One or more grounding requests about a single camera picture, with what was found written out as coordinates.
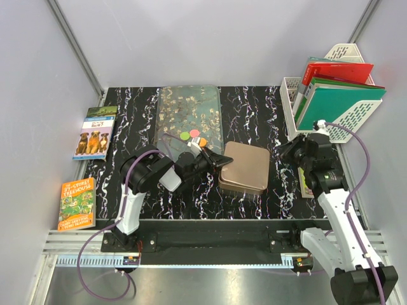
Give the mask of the rose gold tin box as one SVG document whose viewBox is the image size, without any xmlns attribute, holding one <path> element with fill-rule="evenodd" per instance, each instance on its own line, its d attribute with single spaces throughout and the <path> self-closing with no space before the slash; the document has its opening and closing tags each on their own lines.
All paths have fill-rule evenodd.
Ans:
<svg viewBox="0 0 407 305">
<path fill-rule="evenodd" d="M 235 191 L 238 193 L 260 195 L 260 194 L 263 194 L 263 192 L 265 191 L 265 189 L 258 189 L 258 188 L 253 188 L 253 187 L 249 187 L 249 186 L 241 186 L 234 182 L 228 182 L 222 178 L 222 173 L 219 174 L 218 183 L 219 183 L 219 187 L 221 189 L 225 189 L 228 191 Z"/>
</svg>

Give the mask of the rose gold tin lid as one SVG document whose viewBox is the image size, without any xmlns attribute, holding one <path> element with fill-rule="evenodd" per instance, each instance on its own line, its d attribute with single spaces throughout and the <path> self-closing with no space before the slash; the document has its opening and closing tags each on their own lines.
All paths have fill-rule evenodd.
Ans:
<svg viewBox="0 0 407 305">
<path fill-rule="evenodd" d="M 270 152 L 268 149 L 229 141 L 225 145 L 224 156 L 233 162 L 222 167 L 222 178 L 241 186 L 267 189 Z"/>
</svg>

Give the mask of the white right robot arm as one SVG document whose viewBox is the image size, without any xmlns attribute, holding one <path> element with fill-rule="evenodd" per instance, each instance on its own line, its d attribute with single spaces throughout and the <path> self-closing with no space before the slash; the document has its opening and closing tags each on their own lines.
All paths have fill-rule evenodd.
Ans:
<svg viewBox="0 0 407 305">
<path fill-rule="evenodd" d="M 337 304 L 385 304 L 398 274 L 386 266 L 359 222 L 343 172 L 335 167 L 335 152 L 324 132 L 300 134 L 279 148 L 280 158 L 303 170 L 305 184 L 323 208 L 333 230 L 332 244 L 323 230 L 311 227 L 289 235 L 290 247 L 308 250 L 330 277 Z"/>
</svg>

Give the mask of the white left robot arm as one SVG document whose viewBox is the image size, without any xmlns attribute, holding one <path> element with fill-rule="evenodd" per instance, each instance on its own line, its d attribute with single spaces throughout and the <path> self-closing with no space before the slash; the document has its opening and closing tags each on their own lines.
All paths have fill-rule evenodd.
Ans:
<svg viewBox="0 0 407 305">
<path fill-rule="evenodd" d="M 216 172 L 233 158 L 199 147 L 182 152 L 174 161 L 153 145 L 135 152 L 120 168 L 121 199 L 112 228 L 115 244 L 129 252 L 137 245 L 141 208 L 148 192 L 161 185 L 170 192 L 182 191 L 201 173 Z"/>
</svg>

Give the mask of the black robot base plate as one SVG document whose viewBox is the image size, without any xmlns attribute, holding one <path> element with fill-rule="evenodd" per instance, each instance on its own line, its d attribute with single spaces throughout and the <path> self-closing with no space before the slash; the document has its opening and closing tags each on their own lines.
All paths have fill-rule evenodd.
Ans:
<svg viewBox="0 0 407 305">
<path fill-rule="evenodd" d="M 281 254 L 302 253 L 300 231 L 322 220 L 148 220 L 122 244 L 104 233 L 102 252 L 141 251 L 143 265 L 271 266 L 282 264 Z"/>
</svg>

